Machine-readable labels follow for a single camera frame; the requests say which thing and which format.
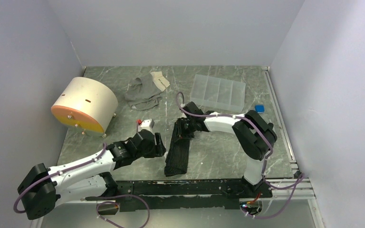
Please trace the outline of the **black striped underwear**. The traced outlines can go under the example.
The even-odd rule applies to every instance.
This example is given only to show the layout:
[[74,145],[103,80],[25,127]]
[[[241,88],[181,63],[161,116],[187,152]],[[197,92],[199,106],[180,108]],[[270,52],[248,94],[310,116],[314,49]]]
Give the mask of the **black striped underwear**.
[[165,160],[164,174],[166,177],[186,174],[188,171],[190,139],[175,140],[173,127],[169,151]]

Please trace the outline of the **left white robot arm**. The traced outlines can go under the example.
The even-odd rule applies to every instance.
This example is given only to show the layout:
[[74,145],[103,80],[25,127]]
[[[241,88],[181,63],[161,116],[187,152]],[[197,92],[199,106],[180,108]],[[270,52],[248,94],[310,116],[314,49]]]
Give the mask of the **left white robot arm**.
[[45,216],[55,207],[78,198],[110,200],[119,194],[111,171],[140,158],[162,157],[166,148],[159,133],[141,130],[83,159],[59,166],[33,166],[18,186],[13,210],[29,220]]

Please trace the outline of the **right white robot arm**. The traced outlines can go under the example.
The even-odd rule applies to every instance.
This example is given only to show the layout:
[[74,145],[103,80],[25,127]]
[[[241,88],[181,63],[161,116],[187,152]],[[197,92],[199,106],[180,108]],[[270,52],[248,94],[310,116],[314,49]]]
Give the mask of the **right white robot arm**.
[[173,142],[189,141],[195,132],[224,132],[235,135],[248,157],[242,191],[248,197],[259,193],[266,161],[278,139],[274,124],[267,123],[254,110],[236,115],[212,111],[204,113],[194,102],[189,102],[180,110],[185,117],[178,118],[174,124]]

